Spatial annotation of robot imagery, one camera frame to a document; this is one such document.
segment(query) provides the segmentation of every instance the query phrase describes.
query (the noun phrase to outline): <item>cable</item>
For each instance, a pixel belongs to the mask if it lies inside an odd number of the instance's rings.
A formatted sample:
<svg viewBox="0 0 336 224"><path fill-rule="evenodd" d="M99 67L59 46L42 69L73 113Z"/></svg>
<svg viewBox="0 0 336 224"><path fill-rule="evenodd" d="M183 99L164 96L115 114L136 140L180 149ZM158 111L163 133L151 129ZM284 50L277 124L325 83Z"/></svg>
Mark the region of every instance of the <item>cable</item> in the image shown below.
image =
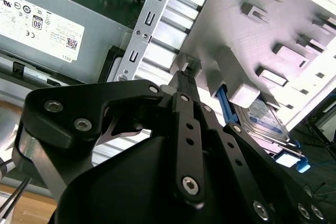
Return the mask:
<svg viewBox="0 0 336 224"><path fill-rule="evenodd" d="M12 159L9 159L9 160L7 160L7 161L3 162L2 164L0 164L0 169L1 169L2 167L4 167L4 166L6 166L6 165L10 164L11 162L13 162L13 160L12 160Z"/></svg>
<svg viewBox="0 0 336 224"><path fill-rule="evenodd" d="M316 189L315 189L315 191L313 191L313 195L311 196L313 199L314 199L314 195L315 195L315 193L318 191L318 189L320 189L322 186L324 186L326 184L326 182L322 182L322 184L321 185L319 185Z"/></svg>
<svg viewBox="0 0 336 224"><path fill-rule="evenodd" d="M18 192L17 196L15 197L15 199L13 200L12 204L9 206L9 208L7 209L7 211L5 212L5 214L2 216L2 219L7 219L7 217L9 216L10 212L13 210L13 208L15 207L16 203L18 202L18 200L20 199L22 193L25 191L26 187L28 186L28 184L30 183L31 178L26 178L22 183L23 186L20 189L20 191Z"/></svg>
<svg viewBox="0 0 336 224"><path fill-rule="evenodd" d="M325 164L332 163L332 162L335 162L335 160L329 160L329 161L318 163L318 164L311 164L311 166L325 165Z"/></svg>
<svg viewBox="0 0 336 224"><path fill-rule="evenodd" d="M326 191L325 193L319 193L319 194L315 194L315 195L332 194L332 193L336 193L336 190L334 190L334 191Z"/></svg>

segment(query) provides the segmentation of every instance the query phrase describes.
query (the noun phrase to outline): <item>wire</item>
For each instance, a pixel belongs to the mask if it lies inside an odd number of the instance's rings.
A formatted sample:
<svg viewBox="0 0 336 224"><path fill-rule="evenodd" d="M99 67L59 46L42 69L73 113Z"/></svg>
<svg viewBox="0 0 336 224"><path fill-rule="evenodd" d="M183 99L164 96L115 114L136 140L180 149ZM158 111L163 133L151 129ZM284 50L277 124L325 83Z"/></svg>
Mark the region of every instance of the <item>wire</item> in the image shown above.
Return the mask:
<svg viewBox="0 0 336 224"><path fill-rule="evenodd" d="M7 160L7 161L3 162L2 164L0 164L0 169L1 169L2 167L4 167L4 166L6 166L6 165L10 164L11 162L13 162L13 160L12 160L12 159L9 159L9 160Z"/></svg>
<svg viewBox="0 0 336 224"><path fill-rule="evenodd" d="M311 166L325 165L325 164L332 163L332 162L335 162L335 160L329 160L329 161L318 163L318 164L311 164Z"/></svg>
<svg viewBox="0 0 336 224"><path fill-rule="evenodd" d="M31 178L26 178L24 180L24 184L22 186L22 188L20 189L19 193L17 194L17 196L15 197L15 199L13 200L12 204L9 206L9 208L7 209L7 211L5 212L5 214L2 216L2 219L7 219L7 217L9 216L10 212L13 210L13 208L15 207L16 203L18 202L18 200L20 199L22 193L25 191L26 187L28 186L28 184L30 183Z"/></svg>
<svg viewBox="0 0 336 224"><path fill-rule="evenodd" d="M325 193L319 193L319 194L315 194L315 195L332 194L332 193L336 193L336 190L334 190L334 191L326 191Z"/></svg>
<svg viewBox="0 0 336 224"><path fill-rule="evenodd" d="M322 186L324 186L326 184L326 182L322 182L321 183L321 185L319 185L316 189L315 189L315 191L313 191L313 195L311 196L313 199L314 199L314 195L315 195L315 193L318 191L318 189L320 189Z"/></svg>
<svg viewBox="0 0 336 224"><path fill-rule="evenodd" d="M9 198L5 201L5 203L2 204L2 206L0 207L0 213L6 208L6 206L8 205L8 203L14 198L14 196L21 190L21 188L24 186L25 181L27 180L24 179L22 181L22 183L17 187L17 189L9 196Z"/></svg>

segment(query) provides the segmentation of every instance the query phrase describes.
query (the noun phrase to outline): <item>wooden floor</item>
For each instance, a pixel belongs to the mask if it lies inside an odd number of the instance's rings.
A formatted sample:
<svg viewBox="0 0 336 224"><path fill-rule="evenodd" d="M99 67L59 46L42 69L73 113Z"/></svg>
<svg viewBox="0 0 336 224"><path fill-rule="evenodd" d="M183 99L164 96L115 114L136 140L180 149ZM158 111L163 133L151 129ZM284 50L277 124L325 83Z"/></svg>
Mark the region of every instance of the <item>wooden floor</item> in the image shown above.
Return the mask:
<svg viewBox="0 0 336 224"><path fill-rule="evenodd" d="M312 166L303 174L298 173L295 167L285 168L285 170L302 187L305 186L305 190L310 192L316 190L323 182L325 183L315 192L314 199L319 202L318 205L328 216L330 223L336 223L336 162L314 165L331 161L333 158L326 149L304 145L304 143L310 143L312 140L310 135L303 134L295 129L291 131L291 134L301 143L302 152Z"/></svg>
<svg viewBox="0 0 336 224"><path fill-rule="evenodd" d="M0 185L0 191L11 194L15 188ZM24 192L16 204L11 224L46 224L56 209L56 201Z"/></svg>

